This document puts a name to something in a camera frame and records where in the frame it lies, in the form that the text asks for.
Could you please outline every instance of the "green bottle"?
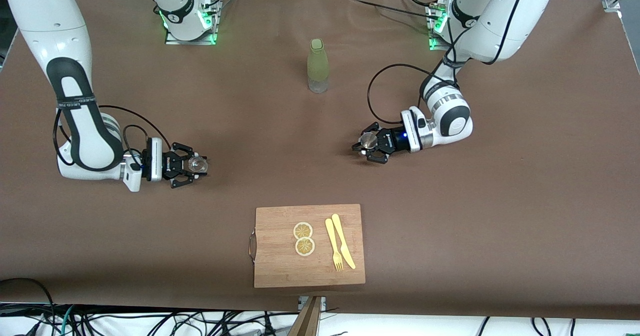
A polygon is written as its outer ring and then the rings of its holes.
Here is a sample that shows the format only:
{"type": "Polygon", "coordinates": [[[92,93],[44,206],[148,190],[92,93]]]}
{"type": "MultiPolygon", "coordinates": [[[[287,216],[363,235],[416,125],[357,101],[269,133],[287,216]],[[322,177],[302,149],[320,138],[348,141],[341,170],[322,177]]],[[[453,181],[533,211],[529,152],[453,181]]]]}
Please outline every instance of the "green bottle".
{"type": "Polygon", "coordinates": [[[311,40],[311,50],[306,57],[306,74],[309,90],[322,93],[329,88],[329,59],[322,39],[311,40]]]}

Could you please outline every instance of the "bottle cap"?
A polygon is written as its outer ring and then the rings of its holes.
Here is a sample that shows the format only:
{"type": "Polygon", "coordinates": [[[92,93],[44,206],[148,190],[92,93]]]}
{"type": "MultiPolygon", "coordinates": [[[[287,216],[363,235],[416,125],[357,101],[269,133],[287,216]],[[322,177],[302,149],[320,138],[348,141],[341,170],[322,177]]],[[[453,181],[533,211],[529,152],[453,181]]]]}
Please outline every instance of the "bottle cap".
{"type": "Polygon", "coordinates": [[[322,39],[311,39],[311,50],[316,54],[325,48],[322,39]]]}

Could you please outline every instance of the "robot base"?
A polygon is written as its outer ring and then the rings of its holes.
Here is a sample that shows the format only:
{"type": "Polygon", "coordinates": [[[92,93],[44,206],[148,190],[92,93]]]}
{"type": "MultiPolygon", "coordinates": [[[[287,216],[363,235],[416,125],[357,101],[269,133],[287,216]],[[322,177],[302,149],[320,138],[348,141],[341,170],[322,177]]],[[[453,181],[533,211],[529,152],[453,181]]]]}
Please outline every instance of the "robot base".
{"type": "Polygon", "coordinates": [[[424,10],[427,15],[436,15],[438,20],[426,18],[427,29],[429,29],[429,50],[448,50],[450,43],[444,40],[436,31],[441,32],[449,21],[446,13],[447,6],[451,0],[438,0],[425,6],[424,10]]]}
{"type": "Polygon", "coordinates": [[[167,45],[215,45],[218,40],[218,26],[220,25],[221,11],[222,1],[218,1],[211,6],[210,11],[208,11],[211,15],[203,18],[205,22],[212,24],[211,29],[205,31],[199,38],[195,38],[194,40],[178,40],[167,30],[164,43],[167,45]]]}

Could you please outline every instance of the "yellow fork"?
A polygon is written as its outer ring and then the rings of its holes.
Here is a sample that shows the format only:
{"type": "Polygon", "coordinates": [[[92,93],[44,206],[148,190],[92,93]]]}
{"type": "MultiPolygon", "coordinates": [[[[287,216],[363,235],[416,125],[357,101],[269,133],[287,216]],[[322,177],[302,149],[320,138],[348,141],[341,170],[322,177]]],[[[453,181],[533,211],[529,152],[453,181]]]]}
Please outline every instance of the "yellow fork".
{"type": "Polygon", "coordinates": [[[329,233],[329,240],[331,240],[331,247],[333,248],[333,264],[335,265],[335,269],[341,272],[343,270],[343,256],[338,252],[334,222],[331,219],[326,219],[324,226],[326,226],[326,231],[329,233]]]}

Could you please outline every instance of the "lemon slice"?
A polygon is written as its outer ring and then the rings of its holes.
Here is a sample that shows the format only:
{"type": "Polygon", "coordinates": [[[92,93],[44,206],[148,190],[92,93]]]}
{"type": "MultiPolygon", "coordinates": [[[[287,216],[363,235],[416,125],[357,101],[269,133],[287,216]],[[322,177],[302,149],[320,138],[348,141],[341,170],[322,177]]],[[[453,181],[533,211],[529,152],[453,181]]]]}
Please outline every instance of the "lemon slice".
{"type": "Polygon", "coordinates": [[[293,228],[295,238],[310,238],[314,234],[314,228],[306,222],[299,222],[293,228]]]}
{"type": "Polygon", "coordinates": [[[309,256],[315,249],[316,243],[312,238],[304,236],[295,242],[295,252],[300,256],[309,256]]]}

